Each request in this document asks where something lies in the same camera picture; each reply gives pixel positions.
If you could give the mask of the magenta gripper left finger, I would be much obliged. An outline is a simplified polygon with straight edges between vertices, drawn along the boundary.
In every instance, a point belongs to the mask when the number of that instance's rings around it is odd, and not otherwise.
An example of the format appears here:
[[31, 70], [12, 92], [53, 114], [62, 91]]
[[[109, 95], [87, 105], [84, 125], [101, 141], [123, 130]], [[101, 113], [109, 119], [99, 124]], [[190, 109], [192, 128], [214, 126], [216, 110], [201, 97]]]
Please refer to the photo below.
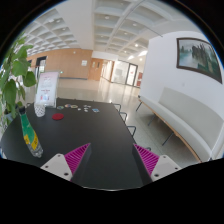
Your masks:
[[91, 155], [91, 144], [82, 145], [67, 154], [56, 154], [42, 169], [68, 181], [79, 182]]

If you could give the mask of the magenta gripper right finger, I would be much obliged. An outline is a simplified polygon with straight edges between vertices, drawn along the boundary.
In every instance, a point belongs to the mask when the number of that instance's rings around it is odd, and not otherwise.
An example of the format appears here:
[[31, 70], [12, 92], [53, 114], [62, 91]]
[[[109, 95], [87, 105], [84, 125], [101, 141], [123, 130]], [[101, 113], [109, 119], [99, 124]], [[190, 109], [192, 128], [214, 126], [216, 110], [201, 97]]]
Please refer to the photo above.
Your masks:
[[132, 153], [144, 185], [181, 170], [181, 167], [169, 156], [159, 156], [137, 144], [133, 145]]

